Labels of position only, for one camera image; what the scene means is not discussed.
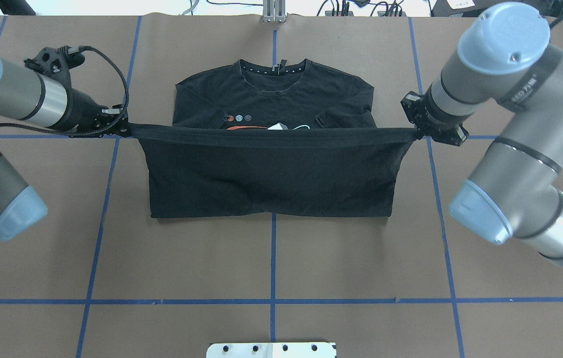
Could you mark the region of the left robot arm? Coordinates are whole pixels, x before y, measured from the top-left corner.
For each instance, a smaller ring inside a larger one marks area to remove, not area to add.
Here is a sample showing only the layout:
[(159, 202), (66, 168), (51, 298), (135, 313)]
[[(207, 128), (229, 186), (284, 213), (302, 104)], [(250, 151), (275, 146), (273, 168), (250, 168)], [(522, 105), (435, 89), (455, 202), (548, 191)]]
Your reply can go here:
[[(70, 71), (94, 52), (119, 75), (121, 104), (97, 104), (74, 88)], [(108, 56), (95, 47), (45, 47), (23, 64), (0, 57), (0, 128), (14, 128), (69, 138), (128, 136), (129, 86)], [(0, 151), (0, 241), (8, 242), (40, 222), (49, 209), (35, 188)]]

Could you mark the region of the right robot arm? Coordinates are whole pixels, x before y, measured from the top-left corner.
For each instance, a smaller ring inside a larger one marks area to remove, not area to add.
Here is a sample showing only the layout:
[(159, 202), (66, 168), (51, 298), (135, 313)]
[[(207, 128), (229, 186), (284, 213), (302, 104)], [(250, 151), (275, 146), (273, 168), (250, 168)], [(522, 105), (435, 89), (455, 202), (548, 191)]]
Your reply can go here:
[(463, 127), (492, 99), (513, 118), (490, 144), (450, 202), (450, 215), (477, 236), (501, 245), (517, 238), (563, 268), (563, 50), (533, 6), (489, 7), (459, 39), (423, 95), (401, 104), (423, 136), (462, 145)]

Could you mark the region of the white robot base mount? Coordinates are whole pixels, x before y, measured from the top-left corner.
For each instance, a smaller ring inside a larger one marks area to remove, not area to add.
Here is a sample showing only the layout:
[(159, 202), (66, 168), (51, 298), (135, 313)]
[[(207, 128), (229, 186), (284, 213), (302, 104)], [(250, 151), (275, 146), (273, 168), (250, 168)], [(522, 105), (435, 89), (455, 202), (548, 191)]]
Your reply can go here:
[(254, 342), (211, 344), (207, 358), (336, 358), (335, 343)]

